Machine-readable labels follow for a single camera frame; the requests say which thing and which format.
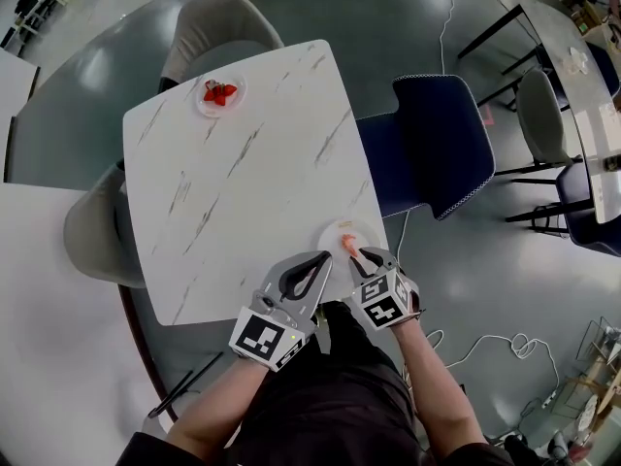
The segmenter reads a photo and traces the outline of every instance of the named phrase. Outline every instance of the food on plate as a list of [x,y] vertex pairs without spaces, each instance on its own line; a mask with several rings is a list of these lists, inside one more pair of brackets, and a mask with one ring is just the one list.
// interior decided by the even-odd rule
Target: food on plate
[[341,236],[341,247],[347,250],[347,252],[349,252],[349,255],[351,255],[352,257],[358,257],[358,250],[356,250],[355,247],[351,244],[351,242],[355,239],[355,235],[349,235],[348,233],[345,233]]
[[214,102],[216,105],[225,106],[226,97],[230,97],[237,91],[237,87],[232,84],[218,83],[214,80],[209,80],[205,83],[207,91],[203,100],[206,102]]

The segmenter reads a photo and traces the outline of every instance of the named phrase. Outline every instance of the chair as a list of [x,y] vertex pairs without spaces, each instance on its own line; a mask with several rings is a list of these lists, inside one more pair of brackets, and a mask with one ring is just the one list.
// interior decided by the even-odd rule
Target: chair
[[76,269],[97,280],[132,288],[145,288],[137,256],[121,243],[116,221],[125,172],[119,165],[104,176],[70,210],[65,218],[65,249]]
[[284,47],[272,24],[249,0],[189,0],[177,19],[159,92],[182,83],[190,64],[207,51],[240,40],[270,50]]
[[[614,69],[614,65],[612,64],[610,56],[604,49],[596,45],[590,43],[587,43],[586,45],[589,48],[589,51],[591,51],[591,54],[593,55],[593,58],[595,59],[595,62],[600,69],[600,73],[602,73],[602,77],[604,78],[605,85],[608,88],[610,96],[614,97],[619,92],[620,84],[619,76],[617,75],[616,69]],[[532,51],[530,51],[524,57],[515,62],[512,66],[506,68],[503,71],[503,76],[510,73],[515,68],[522,65],[524,62],[532,57],[537,58],[541,69],[543,70],[543,72],[545,72],[545,74],[547,74],[547,77],[550,79],[550,83],[552,84],[552,88],[556,93],[556,99],[558,101],[561,112],[566,111],[570,107],[570,104],[567,100],[567,97],[565,96],[565,91],[563,90],[559,77],[556,74],[556,71],[554,71],[554,66],[552,65],[550,56],[547,54],[547,51],[545,50],[543,45],[537,45]]]
[[393,89],[397,112],[356,121],[381,214],[427,204],[444,219],[494,176],[473,96],[457,76],[402,76]]
[[[621,217],[598,224],[593,209],[589,180],[584,164],[566,167],[554,180],[515,179],[516,183],[555,184],[560,202],[548,209],[508,217],[507,222],[532,220],[529,229],[541,233],[569,233],[572,241],[585,249],[621,256]],[[566,228],[535,226],[535,219],[565,215]]]
[[534,166],[499,171],[499,175],[531,173],[551,167],[566,166],[581,161],[571,159],[565,150],[565,128],[556,101],[554,88],[540,70],[529,71],[522,78],[515,95],[517,117],[531,154]]

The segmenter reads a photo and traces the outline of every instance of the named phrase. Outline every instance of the gray floor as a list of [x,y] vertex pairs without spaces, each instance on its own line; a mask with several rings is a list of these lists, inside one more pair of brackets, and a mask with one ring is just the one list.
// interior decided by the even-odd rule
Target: gray floor
[[[17,120],[11,181],[87,189],[122,157],[122,115],[155,93],[183,1],[157,0],[128,16],[36,92]],[[396,108],[390,86],[394,77],[441,71],[438,38],[450,0],[252,1],[285,44],[317,38],[331,44],[357,117]],[[499,71],[534,45],[512,23],[456,61],[457,52],[504,12],[498,0],[458,0],[444,38],[447,71],[462,76],[477,98],[506,81]],[[216,55],[203,67],[233,58]],[[489,135],[498,168],[528,164],[531,157],[516,116],[498,104],[491,112],[495,124]],[[524,332],[550,344],[563,377],[576,365],[573,359],[590,319],[621,322],[618,260],[502,221],[553,200],[553,189],[497,179],[446,221],[436,222],[426,209],[412,212],[402,262],[420,285],[427,309],[424,328],[445,331],[439,354],[446,363],[463,357],[480,335]],[[403,219],[385,221],[393,247]],[[226,347],[232,321],[163,327],[144,294],[137,295],[137,303],[168,386],[210,352]],[[376,341],[399,362],[389,333],[380,333]],[[222,361],[219,370],[230,360]],[[543,347],[519,361],[497,341],[483,342],[453,374],[465,385],[490,436],[514,425],[524,405],[545,398],[555,384]],[[546,416],[536,413],[524,423],[536,442],[558,426]]]

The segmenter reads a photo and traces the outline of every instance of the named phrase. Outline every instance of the glove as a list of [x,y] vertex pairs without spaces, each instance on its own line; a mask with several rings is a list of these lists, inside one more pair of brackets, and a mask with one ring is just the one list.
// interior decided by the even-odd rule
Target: glove
[[374,330],[419,318],[422,311],[418,285],[405,275],[394,255],[376,247],[359,251],[377,269],[368,274],[354,257],[349,258],[355,287],[351,298]]
[[327,251],[299,253],[272,267],[250,307],[242,307],[229,347],[279,371],[315,332],[311,318],[331,270]]

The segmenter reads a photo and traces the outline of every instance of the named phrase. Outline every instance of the white plate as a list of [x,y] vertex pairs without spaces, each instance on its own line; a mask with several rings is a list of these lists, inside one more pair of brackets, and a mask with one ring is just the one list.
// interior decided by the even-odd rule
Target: white plate
[[[329,281],[346,284],[347,288],[344,290],[343,295],[348,296],[351,294],[350,290],[353,290],[353,279],[351,273],[349,273],[349,252],[341,245],[341,238],[345,234],[356,237],[355,240],[351,242],[356,249],[362,247],[381,247],[381,243],[374,229],[365,221],[359,219],[342,219],[335,221],[324,229],[319,236],[317,249],[328,250],[332,254],[333,266]],[[358,253],[356,259],[369,273],[374,272],[377,268],[373,262],[365,259],[361,253]]]
[[[207,87],[205,83],[209,80],[214,80],[218,83],[232,84],[237,87],[237,91],[231,96],[226,97],[226,105],[217,105],[215,102],[206,102],[205,93],[207,93]],[[203,116],[207,117],[222,117],[229,114],[231,111],[237,109],[244,101],[245,92],[247,90],[247,83],[242,75],[222,75],[217,77],[211,77],[210,75],[203,76],[201,85],[196,89],[196,105],[199,112]]]

